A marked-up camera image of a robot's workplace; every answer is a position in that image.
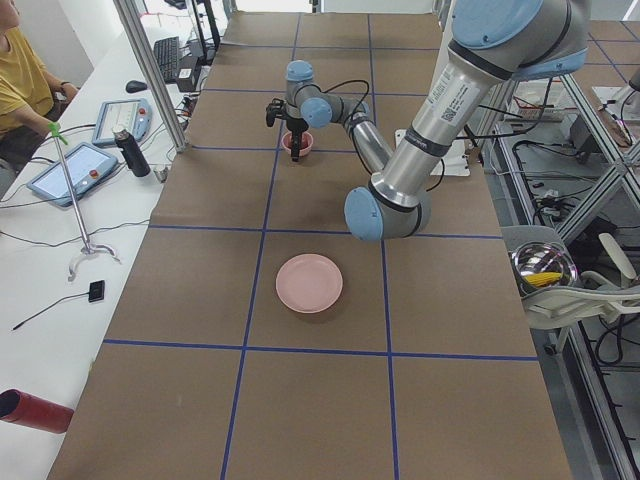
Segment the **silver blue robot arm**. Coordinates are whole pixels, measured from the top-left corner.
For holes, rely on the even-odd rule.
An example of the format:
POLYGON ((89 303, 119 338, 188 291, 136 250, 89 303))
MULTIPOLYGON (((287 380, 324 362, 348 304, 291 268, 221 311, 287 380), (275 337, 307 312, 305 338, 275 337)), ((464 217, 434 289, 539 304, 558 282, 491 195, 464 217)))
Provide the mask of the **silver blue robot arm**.
POLYGON ((363 241, 408 237, 429 221, 426 182, 487 92, 509 80, 553 78, 587 57, 588 1, 459 1, 448 62, 403 138, 391 148, 363 103, 324 92, 310 63, 286 68, 284 113, 303 127, 344 127, 371 173, 350 191, 344 217, 363 241))

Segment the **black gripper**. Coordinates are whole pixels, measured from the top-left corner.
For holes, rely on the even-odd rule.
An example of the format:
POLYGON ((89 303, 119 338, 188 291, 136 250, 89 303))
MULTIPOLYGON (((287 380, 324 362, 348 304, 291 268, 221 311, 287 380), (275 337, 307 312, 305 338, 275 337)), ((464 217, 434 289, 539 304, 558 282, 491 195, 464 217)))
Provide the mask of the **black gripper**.
POLYGON ((309 129, 309 125, 303 118, 290 115, 287 116, 285 123, 286 128, 291 132, 291 158, 293 161, 299 161, 306 155, 305 131, 309 129))

